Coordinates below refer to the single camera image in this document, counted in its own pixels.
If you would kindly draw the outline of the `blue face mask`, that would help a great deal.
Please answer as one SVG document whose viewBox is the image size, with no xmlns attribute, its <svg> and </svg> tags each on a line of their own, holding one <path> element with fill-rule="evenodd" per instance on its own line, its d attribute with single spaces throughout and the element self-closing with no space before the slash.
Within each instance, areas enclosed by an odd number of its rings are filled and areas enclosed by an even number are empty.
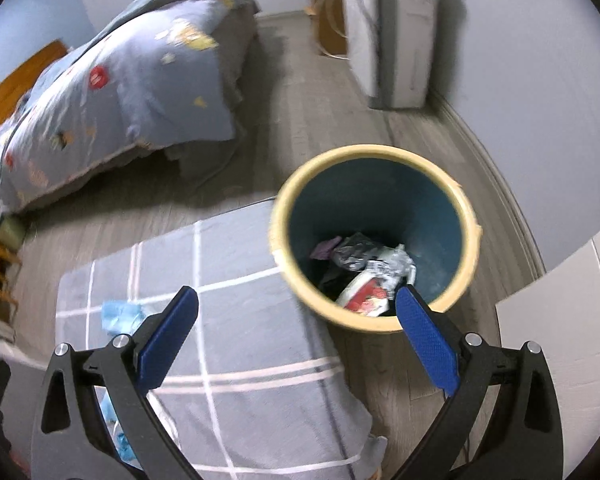
<svg viewBox="0 0 600 480">
<path fill-rule="evenodd" d="M 109 336 L 133 335 L 147 318 L 143 307 L 126 301 L 105 301 L 100 311 L 102 330 Z"/>
</svg>

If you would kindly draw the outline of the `red white tissue pack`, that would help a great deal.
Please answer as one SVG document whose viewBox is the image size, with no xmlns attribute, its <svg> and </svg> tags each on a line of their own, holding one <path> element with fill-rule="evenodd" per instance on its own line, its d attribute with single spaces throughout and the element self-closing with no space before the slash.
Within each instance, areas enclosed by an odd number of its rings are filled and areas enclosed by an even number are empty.
<svg viewBox="0 0 600 480">
<path fill-rule="evenodd" d="M 388 314 L 400 278 L 363 271 L 340 292 L 336 304 L 366 318 Z"/>
</svg>

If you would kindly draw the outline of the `black white wrapper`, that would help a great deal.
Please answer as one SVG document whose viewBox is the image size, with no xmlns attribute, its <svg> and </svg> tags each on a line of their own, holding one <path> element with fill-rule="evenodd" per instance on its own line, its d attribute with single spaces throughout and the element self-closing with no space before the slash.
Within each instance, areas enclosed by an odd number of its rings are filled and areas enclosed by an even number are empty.
<svg viewBox="0 0 600 480">
<path fill-rule="evenodd" d="M 354 233 L 330 253 L 332 262 L 341 269 L 367 272 L 376 278 L 390 297 L 401 285 L 414 285 L 417 269 L 404 245 L 389 247 L 362 233 Z"/>
</svg>

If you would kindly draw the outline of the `pink snack wrapper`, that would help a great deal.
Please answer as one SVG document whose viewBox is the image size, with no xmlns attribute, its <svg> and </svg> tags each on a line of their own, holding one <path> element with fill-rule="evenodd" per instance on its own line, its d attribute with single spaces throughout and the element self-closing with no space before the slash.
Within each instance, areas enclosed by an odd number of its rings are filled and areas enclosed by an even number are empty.
<svg viewBox="0 0 600 480">
<path fill-rule="evenodd" d="M 330 255 L 335 248 L 342 242 L 341 236 L 335 236 L 331 240 L 323 240 L 319 242 L 310 253 L 310 258 L 317 261 L 326 261 L 330 259 Z"/>
</svg>

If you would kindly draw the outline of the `small green trash bin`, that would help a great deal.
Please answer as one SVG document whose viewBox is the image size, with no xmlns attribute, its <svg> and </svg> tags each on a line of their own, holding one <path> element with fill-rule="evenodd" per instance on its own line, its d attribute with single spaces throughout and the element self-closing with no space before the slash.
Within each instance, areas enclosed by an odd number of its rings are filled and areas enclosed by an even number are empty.
<svg viewBox="0 0 600 480">
<path fill-rule="evenodd" d="M 15 254 L 20 251 L 27 235 L 23 221 L 11 214 L 0 212 L 0 244 Z"/>
</svg>

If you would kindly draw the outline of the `yellow rimmed teal trash bin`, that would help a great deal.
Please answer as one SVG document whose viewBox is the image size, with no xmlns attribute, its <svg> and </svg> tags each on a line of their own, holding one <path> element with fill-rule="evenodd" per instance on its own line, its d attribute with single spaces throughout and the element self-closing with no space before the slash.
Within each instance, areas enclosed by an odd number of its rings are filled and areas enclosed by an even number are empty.
<svg viewBox="0 0 600 480">
<path fill-rule="evenodd" d="M 436 312 L 451 309 L 474 279 L 482 235 L 474 208 L 459 183 L 413 152 L 355 144 L 312 158 L 280 188 L 268 227 L 274 261 L 307 308 L 347 330 L 400 332 L 394 316 L 348 312 L 318 287 L 325 273 L 312 250 L 356 233 L 403 246 L 416 266 L 415 288 Z"/>
</svg>

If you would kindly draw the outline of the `grey checked floor rug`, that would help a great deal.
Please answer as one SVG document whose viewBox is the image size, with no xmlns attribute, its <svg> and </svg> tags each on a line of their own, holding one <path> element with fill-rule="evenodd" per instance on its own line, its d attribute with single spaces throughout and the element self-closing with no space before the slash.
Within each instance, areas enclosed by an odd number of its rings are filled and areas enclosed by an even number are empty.
<svg viewBox="0 0 600 480">
<path fill-rule="evenodd" d="M 268 251 L 260 202 L 145 240 L 66 273 L 56 338 L 106 344 L 105 301 L 161 311 L 183 286 L 198 320 L 152 393 L 207 479 L 373 479 L 387 441 L 344 380 L 325 323 L 294 298 Z"/>
</svg>

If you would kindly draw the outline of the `wooden bed headboard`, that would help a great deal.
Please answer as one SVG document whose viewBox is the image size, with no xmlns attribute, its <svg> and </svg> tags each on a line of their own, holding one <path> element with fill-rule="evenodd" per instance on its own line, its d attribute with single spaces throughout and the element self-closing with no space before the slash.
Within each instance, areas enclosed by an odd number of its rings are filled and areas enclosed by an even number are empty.
<svg viewBox="0 0 600 480">
<path fill-rule="evenodd" d="M 17 102 L 30 90 L 46 67 L 68 53 L 56 39 L 18 66 L 0 83 L 0 125 L 14 112 Z"/>
</svg>

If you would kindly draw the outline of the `white air purifier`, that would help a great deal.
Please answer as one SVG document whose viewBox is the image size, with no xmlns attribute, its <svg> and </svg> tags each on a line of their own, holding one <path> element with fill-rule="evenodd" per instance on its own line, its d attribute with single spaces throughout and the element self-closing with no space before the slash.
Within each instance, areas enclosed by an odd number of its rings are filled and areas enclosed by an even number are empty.
<svg viewBox="0 0 600 480">
<path fill-rule="evenodd" d="M 343 0 L 348 62 L 369 107 L 409 110 L 428 92 L 438 0 Z"/>
</svg>

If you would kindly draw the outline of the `wooden tv cabinet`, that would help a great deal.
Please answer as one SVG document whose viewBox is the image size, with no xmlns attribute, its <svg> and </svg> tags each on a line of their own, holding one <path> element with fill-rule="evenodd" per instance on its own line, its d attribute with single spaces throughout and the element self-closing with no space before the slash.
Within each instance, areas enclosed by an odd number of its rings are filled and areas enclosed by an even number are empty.
<svg viewBox="0 0 600 480">
<path fill-rule="evenodd" d="M 317 52 L 326 58 L 347 61 L 348 44 L 342 0 L 309 0 L 304 12 L 310 19 Z"/>
</svg>

